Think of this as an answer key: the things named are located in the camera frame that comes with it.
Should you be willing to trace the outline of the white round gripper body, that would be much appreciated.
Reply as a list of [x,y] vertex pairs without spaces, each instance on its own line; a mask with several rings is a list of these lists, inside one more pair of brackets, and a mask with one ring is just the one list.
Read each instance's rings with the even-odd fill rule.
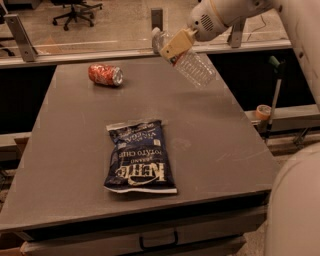
[[267,0],[201,0],[191,11],[187,26],[199,42],[211,41],[242,19],[267,10]]

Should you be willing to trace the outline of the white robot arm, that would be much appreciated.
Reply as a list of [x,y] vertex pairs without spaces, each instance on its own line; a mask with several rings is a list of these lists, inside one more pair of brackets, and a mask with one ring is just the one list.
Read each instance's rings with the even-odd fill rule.
[[[157,45],[160,55],[196,85],[212,71],[191,52],[242,19],[273,9],[290,40],[306,91],[294,88],[291,107],[320,106],[320,0],[200,0],[187,25]],[[278,172],[269,197],[265,256],[320,256],[320,146],[292,155]]]

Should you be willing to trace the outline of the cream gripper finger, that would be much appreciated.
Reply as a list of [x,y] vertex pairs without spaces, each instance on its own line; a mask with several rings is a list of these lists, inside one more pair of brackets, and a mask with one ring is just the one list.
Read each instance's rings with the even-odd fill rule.
[[161,49],[160,55],[175,65],[179,58],[189,51],[195,42],[197,30],[190,28],[179,30]]

